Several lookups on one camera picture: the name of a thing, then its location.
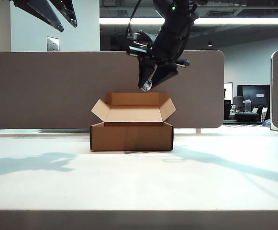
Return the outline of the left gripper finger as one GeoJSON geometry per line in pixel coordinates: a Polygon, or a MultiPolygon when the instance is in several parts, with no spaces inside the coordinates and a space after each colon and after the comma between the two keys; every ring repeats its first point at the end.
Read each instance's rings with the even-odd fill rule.
{"type": "Polygon", "coordinates": [[[50,0],[50,2],[74,28],[78,26],[75,10],[71,0],[50,0]]]}
{"type": "Polygon", "coordinates": [[[64,31],[56,13],[46,0],[13,0],[14,6],[52,26],[59,32],[64,31]]]}

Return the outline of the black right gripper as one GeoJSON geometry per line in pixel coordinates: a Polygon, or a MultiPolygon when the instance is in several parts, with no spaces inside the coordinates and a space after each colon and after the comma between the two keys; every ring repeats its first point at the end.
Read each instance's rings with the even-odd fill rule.
{"type": "Polygon", "coordinates": [[[149,91],[186,68],[189,60],[181,58],[191,31],[190,17],[167,17],[157,35],[135,32],[126,53],[139,62],[138,87],[149,91]]]}

